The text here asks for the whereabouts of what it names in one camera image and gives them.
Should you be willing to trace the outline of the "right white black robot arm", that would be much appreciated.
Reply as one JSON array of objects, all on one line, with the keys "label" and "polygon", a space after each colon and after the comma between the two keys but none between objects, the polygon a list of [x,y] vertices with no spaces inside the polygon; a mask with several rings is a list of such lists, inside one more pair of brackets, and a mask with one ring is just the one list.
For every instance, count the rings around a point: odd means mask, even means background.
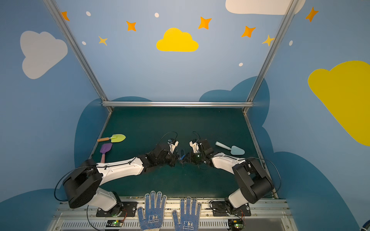
[{"label": "right white black robot arm", "polygon": [[181,154],[180,162],[195,165],[206,164],[222,169],[235,176],[238,189],[225,199],[229,212],[247,204],[254,204],[275,188],[270,175],[255,157],[241,158],[245,151],[237,146],[227,146],[216,142],[215,145],[230,151],[230,155],[216,153],[207,139],[195,139],[189,142],[191,152]]}]

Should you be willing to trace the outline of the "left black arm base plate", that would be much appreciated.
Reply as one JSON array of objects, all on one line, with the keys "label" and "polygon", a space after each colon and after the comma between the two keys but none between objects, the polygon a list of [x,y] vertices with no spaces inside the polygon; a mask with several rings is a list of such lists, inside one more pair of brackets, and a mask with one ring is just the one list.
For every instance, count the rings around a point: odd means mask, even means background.
[{"label": "left black arm base plate", "polygon": [[109,211],[98,208],[96,217],[134,217],[137,212],[137,202],[120,202]]}]

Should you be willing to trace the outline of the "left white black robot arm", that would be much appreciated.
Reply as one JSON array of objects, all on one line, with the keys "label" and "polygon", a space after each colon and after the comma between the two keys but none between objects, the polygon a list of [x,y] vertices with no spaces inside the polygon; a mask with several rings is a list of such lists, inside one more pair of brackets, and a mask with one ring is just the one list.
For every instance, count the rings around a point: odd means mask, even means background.
[{"label": "left white black robot arm", "polygon": [[63,188],[71,209],[85,205],[97,207],[102,216],[118,217],[123,211],[123,204],[116,192],[109,192],[100,186],[127,176],[136,176],[151,172],[158,166],[174,167],[179,155],[177,140],[167,144],[158,144],[149,153],[137,157],[112,162],[96,163],[88,159],[63,180]]}]

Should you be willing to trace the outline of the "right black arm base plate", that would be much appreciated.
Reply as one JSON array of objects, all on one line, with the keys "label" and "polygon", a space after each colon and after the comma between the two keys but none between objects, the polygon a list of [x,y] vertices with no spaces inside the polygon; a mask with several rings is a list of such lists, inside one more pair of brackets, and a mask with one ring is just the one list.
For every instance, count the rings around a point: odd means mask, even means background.
[{"label": "right black arm base plate", "polygon": [[229,202],[211,200],[209,202],[209,207],[212,210],[214,217],[226,217],[226,216],[250,217],[251,216],[251,209],[248,203],[238,208],[234,208],[231,206]]}]

